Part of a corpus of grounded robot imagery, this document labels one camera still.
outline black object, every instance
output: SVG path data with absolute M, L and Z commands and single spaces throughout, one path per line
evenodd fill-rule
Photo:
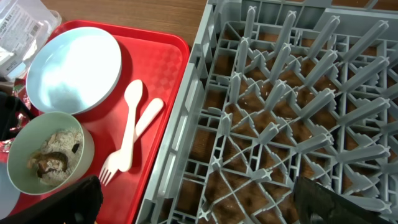
M 21 112 L 30 120 L 35 118 L 18 97 L 9 96 L 0 91 L 0 141 L 17 136 L 18 132 L 10 132 L 11 128 L 18 125 L 17 112 Z
M 100 180 L 92 175 L 0 224 L 94 224 L 103 199 Z
M 390 223 L 305 177 L 296 179 L 293 200 L 301 224 Z

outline green bowl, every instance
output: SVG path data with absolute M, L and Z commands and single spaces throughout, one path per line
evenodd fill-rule
M 27 161 L 53 133 L 72 128 L 79 129 L 83 134 L 83 150 L 75 170 L 58 186 L 41 183 L 36 171 L 27 167 Z M 94 141 L 91 134 L 72 115 L 51 112 L 36 117 L 19 132 L 8 154 L 7 171 L 15 188 L 25 194 L 42 195 L 78 180 L 88 170 L 93 158 Z

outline red wrapper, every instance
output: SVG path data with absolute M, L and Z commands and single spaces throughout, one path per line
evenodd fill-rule
M 16 96 L 30 109 L 30 101 L 27 97 L 25 80 L 17 79 L 12 89 L 12 96 Z M 17 112 L 18 125 L 10 129 L 11 132 L 19 132 L 28 122 L 29 118 L 25 117 L 22 113 Z M 9 152 L 10 147 L 14 139 L 8 139 L 0 142 L 0 152 Z

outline clear plastic container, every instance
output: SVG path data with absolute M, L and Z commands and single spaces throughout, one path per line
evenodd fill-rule
M 8 81 L 25 75 L 36 53 L 61 18 L 40 0 L 0 0 L 0 47 L 12 53 L 0 63 L 0 77 Z

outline white label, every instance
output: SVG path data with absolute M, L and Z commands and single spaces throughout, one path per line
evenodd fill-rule
M 39 29 L 37 21 L 16 4 L 0 23 L 0 46 L 22 58 Z

